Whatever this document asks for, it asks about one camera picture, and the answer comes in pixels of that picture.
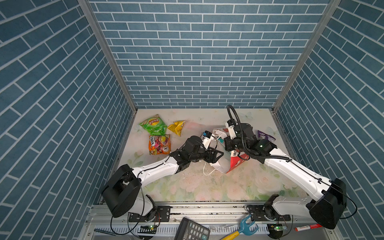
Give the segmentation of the red white paper gift bag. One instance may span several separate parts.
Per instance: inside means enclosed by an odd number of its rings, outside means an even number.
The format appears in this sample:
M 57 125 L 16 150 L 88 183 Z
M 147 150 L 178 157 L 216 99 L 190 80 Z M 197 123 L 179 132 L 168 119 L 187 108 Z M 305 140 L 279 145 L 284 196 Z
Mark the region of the red white paper gift bag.
M 250 157 L 244 152 L 239 150 L 227 152 L 224 146 L 224 138 L 229 137 L 228 129 L 220 128 L 213 129 L 212 140 L 210 143 L 211 148 L 215 148 L 218 151 L 224 153 L 224 155 L 215 163 L 210 164 L 215 170 L 227 174 L 228 172 L 235 169 L 238 165 L 250 159 Z

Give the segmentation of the purple snack packet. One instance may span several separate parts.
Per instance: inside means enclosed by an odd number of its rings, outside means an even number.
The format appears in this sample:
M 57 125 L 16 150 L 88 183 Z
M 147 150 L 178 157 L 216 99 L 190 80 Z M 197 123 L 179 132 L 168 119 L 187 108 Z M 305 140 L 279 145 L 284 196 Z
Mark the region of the purple snack packet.
M 257 131 L 257 137 L 258 137 L 258 140 L 268 140 L 271 143 L 274 143 L 276 141 L 275 137 L 269 134 L 266 134 L 260 130 Z

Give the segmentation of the yellow snack packet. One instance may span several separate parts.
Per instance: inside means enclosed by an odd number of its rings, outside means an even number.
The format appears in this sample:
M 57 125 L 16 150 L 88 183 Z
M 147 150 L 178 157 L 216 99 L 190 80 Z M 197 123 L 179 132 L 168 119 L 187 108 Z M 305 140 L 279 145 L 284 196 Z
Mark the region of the yellow snack packet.
M 171 125 L 169 125 L 167 129 L 180 137 L 182 135 L 182 130 L 185 123 L 186 121 L 175 121 Z

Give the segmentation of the orange colourful snack packet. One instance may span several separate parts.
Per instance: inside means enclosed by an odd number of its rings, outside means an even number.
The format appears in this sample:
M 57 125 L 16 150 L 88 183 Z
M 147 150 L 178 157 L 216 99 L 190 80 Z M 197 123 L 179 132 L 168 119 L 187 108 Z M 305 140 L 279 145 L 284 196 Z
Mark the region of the orange colourful snack packet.
M 170 135 L 149 136 L 150 155 L 168 155 L 171 153 Z

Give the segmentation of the green snack packet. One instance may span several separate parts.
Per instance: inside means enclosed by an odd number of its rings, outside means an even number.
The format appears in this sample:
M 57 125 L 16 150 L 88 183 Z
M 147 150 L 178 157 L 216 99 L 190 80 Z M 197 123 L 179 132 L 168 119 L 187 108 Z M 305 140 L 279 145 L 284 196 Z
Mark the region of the green snack packet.
M 151 136 L 165 135 L 168 127 L 158 114 L 144 120 L 140 126 Z

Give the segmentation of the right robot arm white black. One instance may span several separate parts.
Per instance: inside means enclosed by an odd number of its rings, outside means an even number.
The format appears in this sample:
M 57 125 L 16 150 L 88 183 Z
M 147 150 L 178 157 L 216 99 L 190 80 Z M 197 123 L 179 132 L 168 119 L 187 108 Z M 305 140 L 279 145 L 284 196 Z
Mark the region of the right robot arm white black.
M 268 140 L 242 142 L 240 138 L 226 137 L 226 151 L 244 152 L 250 159 L 278 171 L 304 190 L 306 197 L 274 196 L 265 204 L 269 218 L 276 215 L 293 215 L 312 218 L 324 228 L 334 229 L 347 208 L 347 186 L 336 178 L 330 180 L 290 158 Z

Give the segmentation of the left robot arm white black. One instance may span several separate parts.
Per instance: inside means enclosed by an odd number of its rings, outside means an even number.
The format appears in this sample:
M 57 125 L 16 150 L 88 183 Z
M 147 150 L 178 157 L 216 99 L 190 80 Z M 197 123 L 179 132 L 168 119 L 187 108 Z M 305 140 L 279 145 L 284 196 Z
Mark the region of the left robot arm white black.
M 210 146 L 213 139 L 191 136 L 180 149 L 171 152 L 163 160 L 135 168 L 127 164 L 120 166 L 101 189 L 112 217 L 131 213 L 151 221 L 158 212 L 158 206 L 150 196 L 144 195 L 143 187 L 182 172 L 194 162 L 216 163 L 224 153 Z

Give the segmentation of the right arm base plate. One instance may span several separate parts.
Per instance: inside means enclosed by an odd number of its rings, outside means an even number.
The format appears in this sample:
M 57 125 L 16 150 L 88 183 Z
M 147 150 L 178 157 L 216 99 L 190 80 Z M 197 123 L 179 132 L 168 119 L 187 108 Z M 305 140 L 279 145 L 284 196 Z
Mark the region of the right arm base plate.
M 251 215 L 252 221 L 291 221 L 290 215 L 279 215 L 271 207 L 265 207 L 264 205 L 247 205 L 247 212 Z

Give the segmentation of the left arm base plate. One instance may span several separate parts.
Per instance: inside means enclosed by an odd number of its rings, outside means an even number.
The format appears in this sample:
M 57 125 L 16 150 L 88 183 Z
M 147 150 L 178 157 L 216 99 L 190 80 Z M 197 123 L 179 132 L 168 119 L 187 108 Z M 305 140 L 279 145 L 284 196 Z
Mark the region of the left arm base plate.
M 157 206 L 148 214 L 140 216 L 139 214 L 129 214 L 129 222 L 169 222 L 171 206 Z

